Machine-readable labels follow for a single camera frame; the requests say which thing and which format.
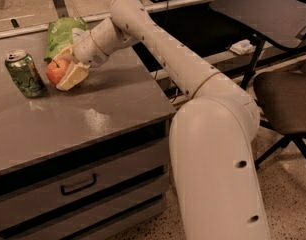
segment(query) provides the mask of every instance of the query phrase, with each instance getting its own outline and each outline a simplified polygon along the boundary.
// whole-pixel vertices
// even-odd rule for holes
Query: red apple
[[[52,84],[57,85],[61,78],[65,75],[66,69],[69,65],[70,62],[68,60],[52,60],[46,68],[47,78]]]

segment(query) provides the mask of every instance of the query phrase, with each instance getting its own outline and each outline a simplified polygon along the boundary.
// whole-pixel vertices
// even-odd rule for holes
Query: green plastic bag
[[[49,23],[45,61],[52,60],[64,48],[73,44],[72,29],[74,28],[85,31],[87,24],[81,17],[63,17]]]

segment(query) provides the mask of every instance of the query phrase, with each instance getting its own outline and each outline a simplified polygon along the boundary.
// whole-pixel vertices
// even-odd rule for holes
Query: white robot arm
[[[160,28],[138,0],[112,0],[111,18],[74,43],[83,63],[100,66],[141,41],[190,99],[169,142],[187,240],[268,240],[252,158],[259,114],[253,98]]]

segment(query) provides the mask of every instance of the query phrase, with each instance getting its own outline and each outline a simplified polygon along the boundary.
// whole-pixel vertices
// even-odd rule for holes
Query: black chair
[[[278,148],[286,148],[293,141],[306,158],[306,61],[301,71],[264,72],[253,81],[257,103],[265,120],[261,126],[274,130],[283,137],[261,155],[255,165],[259,168]]]
[[[254,31],[257,47],[241,87],[255,75],[255,68],[265,41],[283,49],[300,47],[306,39],[306,4],[297,0],[216,0],[210,8]],[[265,72],[253,82],[258,104],[267,121],[261,126],[283,135],[273,147],[255,161],[258,168],[279,147],[291,141],[306,158],[306,63],[301,73]]]

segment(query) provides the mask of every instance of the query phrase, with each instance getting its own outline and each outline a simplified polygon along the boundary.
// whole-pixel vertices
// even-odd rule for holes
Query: green soda can
[[[43,95],[46,88],[30,54],[24,50],[10,51],[6,55],[5,66],[25,97],[37,98]]]

